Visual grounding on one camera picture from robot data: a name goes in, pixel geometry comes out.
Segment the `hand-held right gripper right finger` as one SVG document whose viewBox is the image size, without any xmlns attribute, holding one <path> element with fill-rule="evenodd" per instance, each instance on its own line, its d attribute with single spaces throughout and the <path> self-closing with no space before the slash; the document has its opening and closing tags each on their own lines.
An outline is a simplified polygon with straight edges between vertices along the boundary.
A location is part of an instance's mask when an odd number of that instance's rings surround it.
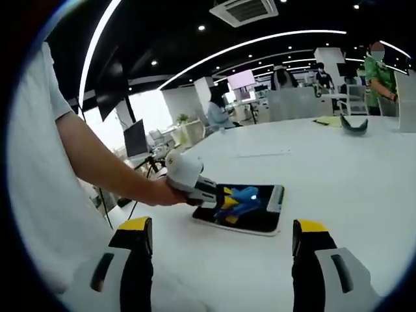
<svg viewBox="0 0 416 312">
<path fill-rule="evenodd" d="M 292 241 L 294 311 L 374 311 L 382 301 L 369 270 L 321 223 L 295 219 Z"/>
</svg>

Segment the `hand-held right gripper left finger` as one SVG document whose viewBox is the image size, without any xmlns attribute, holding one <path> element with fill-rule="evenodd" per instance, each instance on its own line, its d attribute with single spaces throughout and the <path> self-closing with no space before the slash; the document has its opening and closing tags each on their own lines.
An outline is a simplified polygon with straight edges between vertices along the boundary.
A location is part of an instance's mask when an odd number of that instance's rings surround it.
<svg viewBox="0 0 416 312">
<path fill-rule="evenodd" d="M 74 311 L 151 311 L 152 220 L 121 224 L 104 251 L 74 275 Z"/>
</svg>

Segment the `person's left hand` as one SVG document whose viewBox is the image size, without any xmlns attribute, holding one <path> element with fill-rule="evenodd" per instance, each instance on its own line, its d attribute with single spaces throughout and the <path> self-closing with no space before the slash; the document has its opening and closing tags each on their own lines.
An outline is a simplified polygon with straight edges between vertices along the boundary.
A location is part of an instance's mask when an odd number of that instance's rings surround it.
<svg viewBox="0 0 416 312">
<path fill-rule="evenodd" d="M 149 205 L 171 206 L 186 203 L 189 199 L 185 192 L 173 188 L 165 177 L 151 180 L 147 186 L 147 193 L 146 203 Z"/>
</svg>

